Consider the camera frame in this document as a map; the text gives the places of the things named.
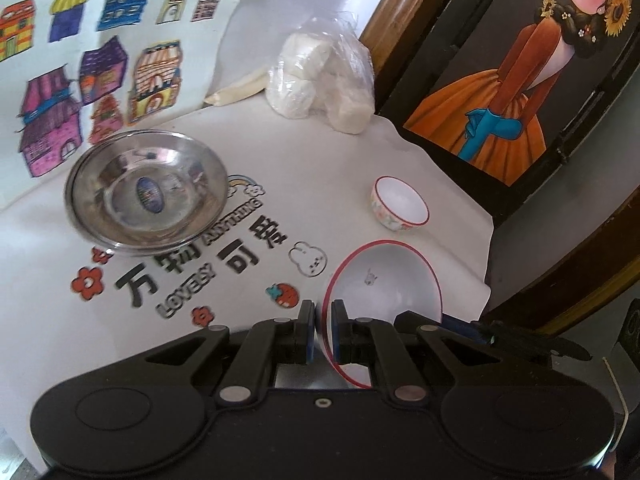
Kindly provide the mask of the white ceramic bowl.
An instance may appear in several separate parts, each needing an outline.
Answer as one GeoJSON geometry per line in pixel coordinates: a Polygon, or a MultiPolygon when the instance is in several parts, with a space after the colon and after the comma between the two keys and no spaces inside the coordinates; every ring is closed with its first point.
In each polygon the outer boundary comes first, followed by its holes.
{"type": "Polygon", "coordinates": [[[350,318],[392,322],[412,311],[436,323],[442,320],[442,288],[422,252],[399,240],[374,240],[354,250],[329,280],[318,307],[318,331],[331,366],[360,389],[371,385],[363,367],[338,362],[337,327],[330,313],[335,300],[341,300],[350,318]]]}
{"type": "Polygon", "coordinates": [[[418,191],[392,176],[381,176],[374,181],[370,205],[376,220],[393,232],[420,228],[431,217],[418,191]]]}

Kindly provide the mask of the colourful houses drawing paper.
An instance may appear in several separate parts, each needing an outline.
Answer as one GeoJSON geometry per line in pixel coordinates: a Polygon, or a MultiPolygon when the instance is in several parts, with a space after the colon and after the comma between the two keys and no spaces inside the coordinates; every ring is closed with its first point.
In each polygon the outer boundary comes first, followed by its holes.
{"type": "Polygon", "coordinates": [[[1,201],[196,110],[240,0],[1,0],[1,201]]]}

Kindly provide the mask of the brown wooden door frame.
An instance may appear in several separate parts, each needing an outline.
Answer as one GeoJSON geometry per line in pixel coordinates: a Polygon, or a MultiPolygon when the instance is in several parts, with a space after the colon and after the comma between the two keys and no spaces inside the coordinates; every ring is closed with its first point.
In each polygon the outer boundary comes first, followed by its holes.
{"type": "Polygon", "coordinates": [[[430,13],[444,0],[381,0],[360,35],[369,49],[378,76],[405,41],[412,23],[422,11],[430,13]]]}

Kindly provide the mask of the cream rolled paper stick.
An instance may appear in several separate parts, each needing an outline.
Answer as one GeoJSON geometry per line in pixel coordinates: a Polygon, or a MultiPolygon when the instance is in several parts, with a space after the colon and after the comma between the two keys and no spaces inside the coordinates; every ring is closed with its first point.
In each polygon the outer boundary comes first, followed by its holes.
{"type": "Polygon", "coordinates": [[[259,70],[254,70],[254,72],[243,76],[233,84],[229,84],[227,87],[206,96],[204,103],[209,106],[221,107],[243,101],[264,91],[268,80],[268,68],[263,67],[259,70]]]}

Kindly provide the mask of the large steel plate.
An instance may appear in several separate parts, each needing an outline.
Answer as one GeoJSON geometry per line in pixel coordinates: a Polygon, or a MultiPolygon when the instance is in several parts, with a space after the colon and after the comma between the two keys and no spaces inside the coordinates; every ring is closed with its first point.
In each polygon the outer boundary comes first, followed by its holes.
{"type": "Polygon", "coordinates": [[[65,207],[87,240],[154,256],[193,242],[228,200],[228,171],[205,143],[160,129],[117,133],[89,148],[65,182],[65,207]]]}

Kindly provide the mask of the orange dress girl painting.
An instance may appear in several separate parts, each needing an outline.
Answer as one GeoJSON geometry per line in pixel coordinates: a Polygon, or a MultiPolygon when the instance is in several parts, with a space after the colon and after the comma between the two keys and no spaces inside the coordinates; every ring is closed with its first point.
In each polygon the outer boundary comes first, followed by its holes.
{"type": "Polygon", "coordinates": [[[639,0],[447,0],[382,106],[497,221],[593,128],[639,53],[639,0]]]}

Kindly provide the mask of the plastic bag of buns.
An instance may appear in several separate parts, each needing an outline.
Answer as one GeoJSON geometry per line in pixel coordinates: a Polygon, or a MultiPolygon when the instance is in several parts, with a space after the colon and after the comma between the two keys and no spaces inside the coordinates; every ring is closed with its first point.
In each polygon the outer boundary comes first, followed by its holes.
{"type": "Polygon", "coordinates": [[[288,119],[321,114],[332,129],[362,133],[374,115],[371,55],[347,15],[313,16],[283,41],[266,99],[288,119]]]}

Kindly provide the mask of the white printed tablecloth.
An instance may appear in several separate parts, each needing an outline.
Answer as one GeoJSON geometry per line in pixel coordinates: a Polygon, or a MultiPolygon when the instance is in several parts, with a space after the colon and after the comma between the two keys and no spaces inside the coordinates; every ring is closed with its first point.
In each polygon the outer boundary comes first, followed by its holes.
{"type": "Polygon", "coordinates": [[[370,206],[379,177],[404,180],[427,204],[424,226],[397,239],[431,265],[444,311],[471,321],[489,299],[491,216],[389,120],[375,117],[351,136],[317,117],[283,118],[253,98],[168,129],[207,143],[231,174],[228,223],[199,238],[189,257],[105,257],[67,218],[64,174],[2,212],[1,423],[38,470],[29,417],[43,393],[197,330],[196,308],[240,328],[285,316],[271,285],[319,300],[351,252],[390,238],[370,206]]]}

